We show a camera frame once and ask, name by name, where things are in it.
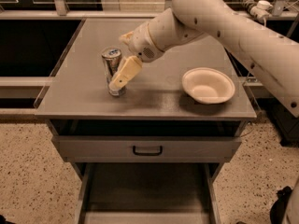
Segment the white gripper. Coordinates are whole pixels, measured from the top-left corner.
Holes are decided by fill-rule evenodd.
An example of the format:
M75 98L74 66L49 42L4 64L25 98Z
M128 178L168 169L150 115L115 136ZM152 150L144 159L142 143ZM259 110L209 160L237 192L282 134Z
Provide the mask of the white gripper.
M135 56L121 59L117 72L108 84L113 91L119 91L132 80L141 71L142 62L151 63L164 55L151 40L147 22L141 24L133 31L121 35L119 40L128 46L128 49Z

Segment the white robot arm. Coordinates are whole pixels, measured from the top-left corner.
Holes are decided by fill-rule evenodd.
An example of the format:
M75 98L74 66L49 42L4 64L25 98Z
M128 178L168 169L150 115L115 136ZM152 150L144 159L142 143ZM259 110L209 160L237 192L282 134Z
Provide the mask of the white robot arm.
M202 34L216 38L295 117L299 117L299 43L238 15L223 0L172 0L172 6L122 35L132 55L121 60L108 86L124 87L173 48Z

